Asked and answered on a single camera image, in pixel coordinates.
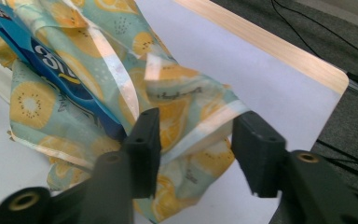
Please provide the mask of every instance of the table surface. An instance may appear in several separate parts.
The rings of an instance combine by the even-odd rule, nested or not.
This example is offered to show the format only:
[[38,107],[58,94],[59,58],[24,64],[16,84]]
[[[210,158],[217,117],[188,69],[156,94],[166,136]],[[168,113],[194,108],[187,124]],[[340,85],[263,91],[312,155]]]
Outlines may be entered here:
[[[311,149],[348,86],[341,71],[207,0],[138,5],[181,65],[230,84],[286,138],[288,150]],[[8,104],[1,97],[0,202],[18,189],[46,186],[48,173],[45,156],[9,140]],[[278,203],[253,197],[234,162],[197,205],[163,223],[264,224]],[[136,215],[135,223],[149,221]]]

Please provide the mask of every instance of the package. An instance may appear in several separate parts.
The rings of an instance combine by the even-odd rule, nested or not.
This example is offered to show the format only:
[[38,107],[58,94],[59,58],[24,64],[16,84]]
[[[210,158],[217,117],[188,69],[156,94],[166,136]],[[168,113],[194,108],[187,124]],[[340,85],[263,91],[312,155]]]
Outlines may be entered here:
[[[68,189],[88,178],[96,158],[117,150],[120,139],[106,131],[103,119],[90,121],[84,107],[63,91],[65,86],[46,76],[51,71],[35,67],[39,61],[50,70],[70,71],[63,76],[78,82],[126,134],[142,111],[159,108],[157,193],[155,198],[134,201],[150,220],[160,222],[195,204],[233,162],[226,137],[231,121],[249,109],[229,86],[178,64],[133,0],[7,3],[12,9],[0,5],[0,11],[29,36],[22,45],[32,50],[14,50],[21,62],[12,65],[12,133],[16,141],[50,156],[48,183],[53,189]],[[30,55],[39,61],[30,60]],[[60,73],[55,77],[62,78]],[[30,91],[24,92],[24,86]],[[33,103],[26,103],[23,94]],[[39,109],[39,98],[50,100],[37,114],[30,112]],[[25,121],[34,116],[39,118]]]

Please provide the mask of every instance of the gray floor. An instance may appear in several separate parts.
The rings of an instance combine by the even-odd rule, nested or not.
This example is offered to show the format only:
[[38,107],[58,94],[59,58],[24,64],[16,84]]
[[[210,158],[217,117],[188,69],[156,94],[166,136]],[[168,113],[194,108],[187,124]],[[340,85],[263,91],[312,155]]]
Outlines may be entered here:
[[[242,16],[248,21],[272,32],[273,34],[297,45],[298,47],[310,51],[301,42],[296,33],[279,17],[273,10],[270,0],[213,0],[216,4]],[[337,14],[326,14],[319,11],[315,6],[309,7],[298,2],[310,2],[321,0],[278,0],[286,7],[298,10],[316,21],[328,26],[337,34],[345,37],[353,45],[358,47],[358,24],[351,20],[342,20]],[[337,0],[323,0],[331,6],[337,4]],[[353,3],[358,1],[339,1],[339,7],[349,8],[352,14],[358,13],[358,6]],[[358,75],[358,50],[351,48],[324,28],[298,15],[277,6],[279,12],[296,28],[309,45],[320,54],[326,61],[345,70]],[[337,147],[358,158],[358,91],[352,88],[347,89],[330,120],[328,120],[320,139],[324,142]],[[332,158],[346,159],[328,147],[315,144],[312,151]],[[358,165],[346,163],[350,167],[358,170]],[[342,170],[334,165],[332,168],[337,171],[342,181],[350,187],[358,189],[358,175],[354,175]],[[276,216],[271,223],[282,223],[279,216]]]

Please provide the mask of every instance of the white table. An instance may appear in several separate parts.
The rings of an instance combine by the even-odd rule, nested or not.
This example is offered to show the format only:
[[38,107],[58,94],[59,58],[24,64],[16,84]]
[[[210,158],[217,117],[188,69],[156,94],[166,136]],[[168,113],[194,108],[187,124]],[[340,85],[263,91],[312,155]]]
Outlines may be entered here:
[[[171,0],[137,2],[179,63],[230,84],[286,138],[288,150],[311,149],[348,86],[342,72],[207,0],[178,1],[191,10]],[[8,126],[8,104],[0,98],[0,201],[46,186],[48,172],[43,155],[8,140]],[[196,206],[163,223],[265,224],[278,203],[253,197],[235,162]],[[135,223],[149,222],[136,215]]]

